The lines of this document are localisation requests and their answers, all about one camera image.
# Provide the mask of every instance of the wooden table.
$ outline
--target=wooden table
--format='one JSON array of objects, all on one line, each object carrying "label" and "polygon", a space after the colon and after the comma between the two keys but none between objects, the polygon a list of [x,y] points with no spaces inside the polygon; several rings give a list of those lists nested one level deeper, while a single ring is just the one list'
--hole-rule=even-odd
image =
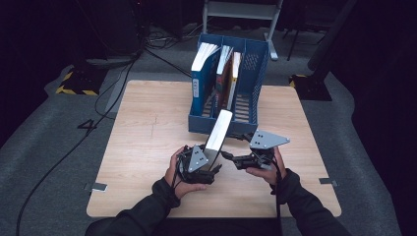
[{"label": "wooden table", "polygon": [[[151,193],[151,185],[165,174],[170,156],[179,147],[207,140],[207,135],[188,132],[191,97],[190,83],[128,83],[96,179],[107,184],[107,190],[91,193],[89,216],[114,216],[133,207]],[[302,185],[339,216],[332,185],[319,181],[328,173],[296,91],[263,86],[258,112],[260,130],[291,139],[280,147],[286,167],[298,173]],[[247,142],[233,139],[226,139],[222,149],[234,155],[250,153]],[[169,217],[276,217],[269,185],[237,170],[231,161],[221,162],[214,183],[205,191],[185,196]],[[291,216],[287,206],[281,207],[281,216]]]}]

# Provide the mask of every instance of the chair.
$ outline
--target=chair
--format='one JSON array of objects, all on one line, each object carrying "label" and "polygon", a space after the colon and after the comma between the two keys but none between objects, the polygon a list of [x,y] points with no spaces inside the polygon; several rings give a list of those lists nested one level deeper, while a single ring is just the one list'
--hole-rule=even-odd
[{"label": "chair", "polygon": [[[338,15],[338,8],[335,4],[333,4],[333,2],[334,1],[299,1],[297,9],[295,9],[295,12],[293,13],[297,14],[294,24],[292,28],[287,29],[285,35],[283,36],[283,38],[286,38],[290,31],[296,30],[288,53],[287,61],[291,58],[294,45],[297,42],[298,33],[300,31],[326,33],[331,28]],[[319,44],[325,36],[323,36],[316,43],[303,43]]]}]

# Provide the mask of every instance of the person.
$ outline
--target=person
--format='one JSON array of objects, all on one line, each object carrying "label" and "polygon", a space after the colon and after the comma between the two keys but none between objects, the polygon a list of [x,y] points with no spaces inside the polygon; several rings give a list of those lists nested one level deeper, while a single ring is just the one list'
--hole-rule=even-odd
[{"label": "person", "polygon": [[[170,164],[160,180],[157,180],[151,187],[152,194],[139,201],[131,209],[122,210],[116,217],[110,218],[105,226],[97,224],[89,226],[86,235],[152,235],[155,228],[166,218],[170,210],[181,205],[181,199],[192,192],[205,191],[207,186],[204,184],[187,184],[180,178],[175,178],[175,188],[171,188],[174,180],[175,168],[177,164],[177,154],[183,150],[178,149],[170,159]],[[278,147],[274,147],[274,156],[279,171],[274,165],[272,170],[247,168],[246,172],[264,180],[272,187],[272,194],[276,195],[276,203],[280,205],[288,204],[289,210],[296,219],[297,227],[302,235],[307,236],[327,236],[350,235],[346,228],[323,207],[320,200],[305,190],[300,184],[300,177],[288,168],[282,160]],[[214,232],[212,228],[205,233],[204,228],[199,228],[197,232],[189,235],[254,235],[248,232],[237,232],[233,229],[219,228]]]}]

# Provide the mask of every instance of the book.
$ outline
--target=book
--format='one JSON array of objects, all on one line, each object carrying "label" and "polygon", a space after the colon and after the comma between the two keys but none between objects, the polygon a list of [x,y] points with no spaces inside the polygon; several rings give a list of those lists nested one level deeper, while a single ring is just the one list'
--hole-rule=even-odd
[{"label": "book", "polygon": [[227,93],[227,110],[232,109],[233,98],[235,96],[237,78],[239,77],[239,66],[242,61],[242,54],[240,52],[233,52],[232,62],[230,66],[229,89]]},{"label": "book", "polygon": [[220,59],[218,60],[216,79],[215,79],[215,97],[213,103],[213,117],[217,117],[223,108],[224,97],[227,93],[229,79],[229,67],[233,47],[223,45],[221,47]]},{"label": "book", "polygon": [[211,133],[208,136],[208,140],[206,141],[205,150],[203,151],[208,159],[208,165],[203,166],[203,170],[210,170],[215,163],[218,164],[216,160],[221,147],[223,146],[224,139],[226,138],[232,116],[232,112],[224,109],[220,110]]},{"label": "book", "polygon": [[215,69],[219,59],[219,47],[202,42],[191,66],[192,114],[201,116],[212,88],[215,85]]}]

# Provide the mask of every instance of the chair leg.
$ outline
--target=chair leg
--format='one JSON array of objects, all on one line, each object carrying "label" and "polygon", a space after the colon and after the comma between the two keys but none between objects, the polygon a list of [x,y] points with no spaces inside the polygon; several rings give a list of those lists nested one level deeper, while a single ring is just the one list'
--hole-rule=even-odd
[{"label": "chair leg", "polygon": [[292,40],[291,48],[289,49],[289,54],[288,54],[288,57],[287,57],[287,61],[289,61],[289,59],[291,58],[292,49],[294,49],[294,44],[295,44],[295,41],[297,40],[298,32],[299,32],[299,30],[297,30],[295,32],[294,39]]}]

